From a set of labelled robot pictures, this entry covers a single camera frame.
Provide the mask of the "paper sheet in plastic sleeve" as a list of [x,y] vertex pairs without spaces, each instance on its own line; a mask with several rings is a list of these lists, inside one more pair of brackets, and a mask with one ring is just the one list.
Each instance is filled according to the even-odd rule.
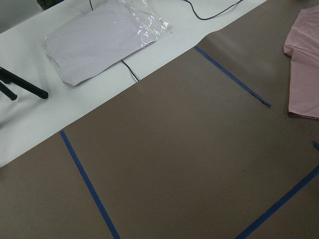
[[109,0],[49,33],[43,50],[61,80],[76,86],[171,29],[148,0]]

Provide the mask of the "black tripod legs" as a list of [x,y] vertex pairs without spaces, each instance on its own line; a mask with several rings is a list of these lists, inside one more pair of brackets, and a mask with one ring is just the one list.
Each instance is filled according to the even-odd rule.
[[6,70],[5,68],[0,68],[0,91],[6,95],[10,100],[14,101],[17,99],[17,95],[12,92],[7,86],[4,84],[15,84],[32,94],[42,98],[48,99],[49,94],[47,91],[42,90],[41,88],[31,84],[30,82],[24,80],[23,78],[13,74],[12,72]]

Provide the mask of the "pink Snoopy t-shirt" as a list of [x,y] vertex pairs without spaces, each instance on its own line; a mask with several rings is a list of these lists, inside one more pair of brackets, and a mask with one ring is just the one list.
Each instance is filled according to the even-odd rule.
[[298,14],[283,46],[291,57],[289,112],[319,118],[319,7]]

